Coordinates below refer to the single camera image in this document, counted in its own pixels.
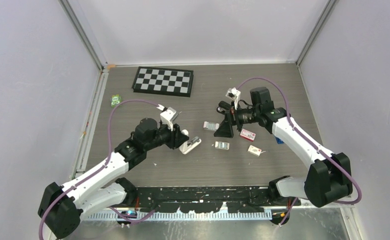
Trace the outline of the white stapler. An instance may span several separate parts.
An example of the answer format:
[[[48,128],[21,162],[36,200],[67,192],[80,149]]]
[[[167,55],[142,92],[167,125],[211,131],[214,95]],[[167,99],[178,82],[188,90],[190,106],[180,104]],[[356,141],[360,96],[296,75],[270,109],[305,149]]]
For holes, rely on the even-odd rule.
[[[196,136],[193,139],[183,143],[179,147],[179,150],[181,151],[182,154],[186,155],[189,152],[191,152],[193,149],[195,149],[201,142],[202,140],[198,136]]]

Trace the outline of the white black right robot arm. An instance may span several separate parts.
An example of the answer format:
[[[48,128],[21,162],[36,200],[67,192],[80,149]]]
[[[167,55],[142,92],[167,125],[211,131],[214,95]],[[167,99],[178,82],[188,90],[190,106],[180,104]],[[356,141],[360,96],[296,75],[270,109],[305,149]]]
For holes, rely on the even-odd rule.
[[[217,112],[224,115],[214,132],[215,137],[232,138],[233,127],[241,131],[246,124],[258,124],[274,137],[282,140],[303,162],[308,170],[305,178],[283,176],[269,182],[268,199],[281,205],[288,197],[309,200],[316,207],[347,197],[353,192],[349,158],[344,153],[333,153],[310,137],[283,107],[276,108],[266,87],[250,90],[251,104],[239,105],[241,92],[234,88],[225,96],[231,103],[221,101]]]

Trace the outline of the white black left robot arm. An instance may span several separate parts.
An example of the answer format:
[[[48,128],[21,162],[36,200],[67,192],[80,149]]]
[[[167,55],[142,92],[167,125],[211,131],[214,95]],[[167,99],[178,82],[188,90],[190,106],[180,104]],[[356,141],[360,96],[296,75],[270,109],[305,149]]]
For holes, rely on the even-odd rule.
[[[144,118],[130,137],[110,150],[95,167],[66,183],[50,183],[43,192],[37,211],[40,227],[48,227],[58,239],[71,235],[88,216],[113,205],[132,206],[135,186],[123,177],[160,146],[180,149],[189,133],[178,124]]]

